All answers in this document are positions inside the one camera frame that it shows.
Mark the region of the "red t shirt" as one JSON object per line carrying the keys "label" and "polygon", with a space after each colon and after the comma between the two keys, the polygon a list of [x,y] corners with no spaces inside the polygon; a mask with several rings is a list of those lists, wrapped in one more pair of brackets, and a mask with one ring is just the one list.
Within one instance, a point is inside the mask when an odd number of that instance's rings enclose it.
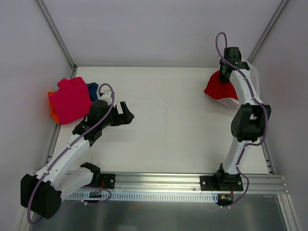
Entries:
{"label": "red t shirt", "polygon": [[204,93],[215,100],[222,100],[226,98],[238,100],[234,86],[231,83],[220,82],[219,74],[219,70],[212,74]]}

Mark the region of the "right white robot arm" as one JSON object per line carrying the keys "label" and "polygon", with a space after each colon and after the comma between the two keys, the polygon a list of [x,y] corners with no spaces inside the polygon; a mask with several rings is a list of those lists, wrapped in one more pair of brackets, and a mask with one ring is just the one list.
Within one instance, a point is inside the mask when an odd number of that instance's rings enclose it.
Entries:
{"label": "right white robot arm", "polygon": [[240,167],[249,148],[264,142],[271,107],[259,98],[250,78],[249,65],[242,61],[238,47],[224,49],[219,80],[233,85],[239,109],[231,122],[233,140],[228,155],[207,184],[215,191],[242,191]]}

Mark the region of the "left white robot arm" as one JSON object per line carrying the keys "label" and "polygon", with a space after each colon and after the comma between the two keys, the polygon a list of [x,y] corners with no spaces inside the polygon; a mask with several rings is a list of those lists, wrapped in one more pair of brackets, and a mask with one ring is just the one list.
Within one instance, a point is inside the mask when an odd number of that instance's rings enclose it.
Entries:
{"label": "left white robot arm", "polygon": [[91,163],[83,163],[73,174],[70,167],[101,137],[106,127],[128,125],[134,114],[125,101],[120,102],[122,113],[105,100],[96,100],[89,113],[77,124],[61,152],[34,175],[21,179],[21,206],[26,208],[27,218],[34,212],[42,218],[52,218],[62,202],[84,186],[95,188],[101,181],[101,170]]}

